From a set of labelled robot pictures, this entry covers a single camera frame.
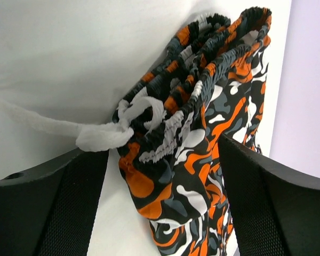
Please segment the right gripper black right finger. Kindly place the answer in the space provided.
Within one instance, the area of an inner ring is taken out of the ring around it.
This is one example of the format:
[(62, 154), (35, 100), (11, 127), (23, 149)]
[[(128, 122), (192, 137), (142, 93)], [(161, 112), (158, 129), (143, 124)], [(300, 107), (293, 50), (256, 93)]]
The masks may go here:
[(320, 255), (320, 178), (222, 134), (219, 159), (241, 255)]

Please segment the black orange camouflage shorts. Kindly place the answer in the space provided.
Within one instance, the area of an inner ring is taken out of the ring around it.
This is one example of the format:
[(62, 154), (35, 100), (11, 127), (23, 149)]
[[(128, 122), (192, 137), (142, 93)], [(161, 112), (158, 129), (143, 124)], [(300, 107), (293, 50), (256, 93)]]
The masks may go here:
[(161, 255), (226, 255), (233, 220), (218, 138), (261, 151), (271, 10), (231, 22), (198, 18), (169, 42), (163, 62), (118, 103), (107, 124), (39, 115), (0, 99), (0, 110), (36, 130), (76, 138), (83, 151), (117, 149), (118, 166)]

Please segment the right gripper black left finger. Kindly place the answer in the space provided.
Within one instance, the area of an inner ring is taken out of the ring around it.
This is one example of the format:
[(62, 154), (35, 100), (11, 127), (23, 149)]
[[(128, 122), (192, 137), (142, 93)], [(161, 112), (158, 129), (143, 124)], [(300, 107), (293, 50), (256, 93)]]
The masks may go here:
[(108, 156), (75, 149), (0, 179), (0, 255), (86, 255)]

